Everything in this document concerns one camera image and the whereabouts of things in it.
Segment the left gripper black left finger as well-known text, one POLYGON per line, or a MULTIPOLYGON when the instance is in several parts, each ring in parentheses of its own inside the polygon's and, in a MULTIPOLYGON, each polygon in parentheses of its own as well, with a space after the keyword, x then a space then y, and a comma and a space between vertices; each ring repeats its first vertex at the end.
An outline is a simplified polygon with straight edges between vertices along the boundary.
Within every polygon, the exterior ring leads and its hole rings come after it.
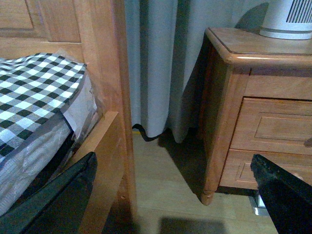
POLYGON ((89 152, 0 218, 2 234, 76 234, 97 172, 89 152))

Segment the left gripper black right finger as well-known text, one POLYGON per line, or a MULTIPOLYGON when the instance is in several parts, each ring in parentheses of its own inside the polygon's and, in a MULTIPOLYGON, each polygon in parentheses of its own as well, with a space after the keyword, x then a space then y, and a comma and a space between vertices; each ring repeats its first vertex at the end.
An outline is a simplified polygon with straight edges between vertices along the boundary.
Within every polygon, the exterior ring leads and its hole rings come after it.
POLYGON ((260 154, 251 171, 258 191, 279 234, 312 232, 312 186, 260 154))

